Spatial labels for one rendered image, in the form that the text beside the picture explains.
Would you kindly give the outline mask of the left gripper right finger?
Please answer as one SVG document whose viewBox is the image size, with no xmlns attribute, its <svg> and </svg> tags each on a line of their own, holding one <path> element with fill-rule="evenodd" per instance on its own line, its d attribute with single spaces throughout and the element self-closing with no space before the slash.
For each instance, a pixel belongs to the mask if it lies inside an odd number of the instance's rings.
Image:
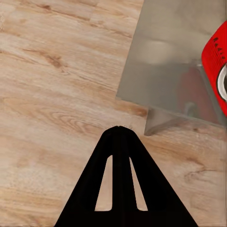
<svg viewBox="0 0 227 227">
<path fill-rule="evenodd" d="M 119 126 L 126 227 L 198 227 L 136 133 Z M 130 158 L 148 211 L 137 208 Z"/>
</svg>

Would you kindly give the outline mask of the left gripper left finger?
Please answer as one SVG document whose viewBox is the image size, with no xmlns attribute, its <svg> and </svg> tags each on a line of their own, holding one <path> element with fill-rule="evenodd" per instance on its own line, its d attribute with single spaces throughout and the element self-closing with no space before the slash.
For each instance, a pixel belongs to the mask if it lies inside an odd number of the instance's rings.
<svg viewBox="0 0 227 227">
<path fill-rule="evenodd" d="M 106 162 L 111 155 L 112 209 L 95 211 Z M 118 126 L 103 132 L 55 227 L 126 227 Z"/>
</svg>

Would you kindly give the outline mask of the radio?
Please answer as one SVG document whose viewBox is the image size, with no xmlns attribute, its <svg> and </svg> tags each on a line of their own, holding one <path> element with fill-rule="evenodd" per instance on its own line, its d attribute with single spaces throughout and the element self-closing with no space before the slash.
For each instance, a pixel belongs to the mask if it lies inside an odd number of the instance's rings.
<svg viewBox="0 0 227 227">
<path fill-rule="evenodd" d="M 227 116 L 227 20 L 206 43 L 201 61 L 218 104 Z"/>
</svg>

